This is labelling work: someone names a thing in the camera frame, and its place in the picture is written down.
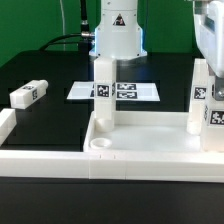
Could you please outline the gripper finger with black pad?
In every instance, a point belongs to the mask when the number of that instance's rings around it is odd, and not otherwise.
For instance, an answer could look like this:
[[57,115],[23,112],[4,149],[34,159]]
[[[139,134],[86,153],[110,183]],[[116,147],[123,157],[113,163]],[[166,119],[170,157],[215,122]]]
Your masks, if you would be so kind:
[[215,77],[214,98],[217,101],[224,101],[224,78]]

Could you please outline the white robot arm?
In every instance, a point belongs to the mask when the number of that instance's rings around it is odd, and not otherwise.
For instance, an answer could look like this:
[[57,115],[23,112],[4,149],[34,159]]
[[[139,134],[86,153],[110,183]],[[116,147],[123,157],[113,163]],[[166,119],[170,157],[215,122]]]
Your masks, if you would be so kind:
[[[192,0],[198,49],[215,75],[213,97],[224,101],[224,0]],[[101,0],[91,57],[130,61],[147,56],[137,22],[138,0]]]

